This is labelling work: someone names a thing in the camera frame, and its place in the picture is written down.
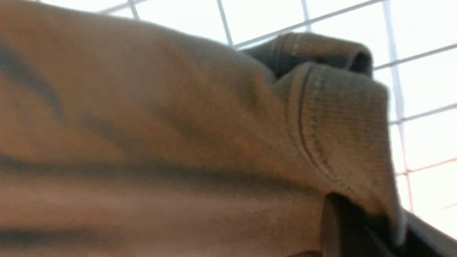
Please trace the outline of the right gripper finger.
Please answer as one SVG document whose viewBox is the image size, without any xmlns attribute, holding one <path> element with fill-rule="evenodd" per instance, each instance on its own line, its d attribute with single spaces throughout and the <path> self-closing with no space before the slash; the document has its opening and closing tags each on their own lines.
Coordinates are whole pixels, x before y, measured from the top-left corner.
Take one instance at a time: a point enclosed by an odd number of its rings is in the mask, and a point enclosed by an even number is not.
<svg viewBox="0 0 457 257">
<path fill-rule="evenodd" d="M 369 217 L 338 194 L 325 197 L 321 218 L 322 257 L 455 257 L 456 240 L 405 211 L 401 243 L 390 239 L 387 221 Z"/>
</svg>

